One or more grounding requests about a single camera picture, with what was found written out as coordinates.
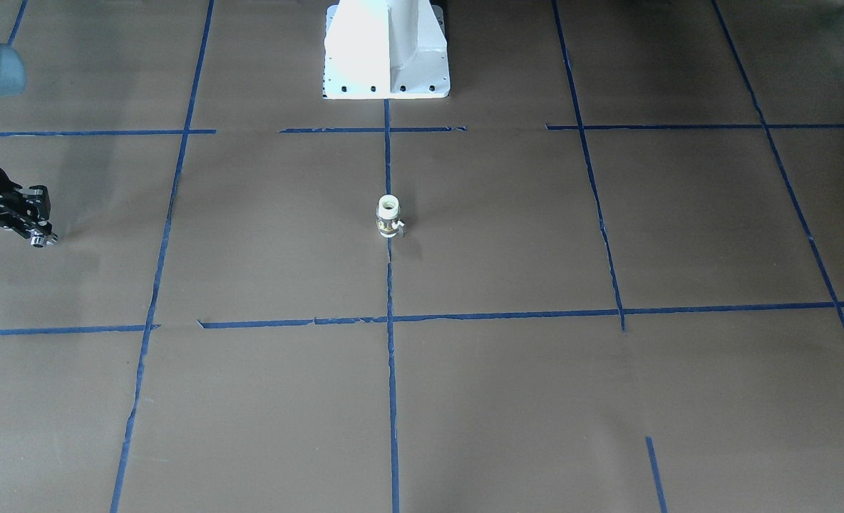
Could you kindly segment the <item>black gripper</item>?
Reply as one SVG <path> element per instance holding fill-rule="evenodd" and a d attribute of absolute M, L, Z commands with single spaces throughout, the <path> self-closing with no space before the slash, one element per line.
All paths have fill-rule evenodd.
<path fill-rule="evenodd" d="M 51 201 L 43 185 L 20 189 L 0 166 L 0 228 L 29 240 L 32 230 L 51 233 Z"/>

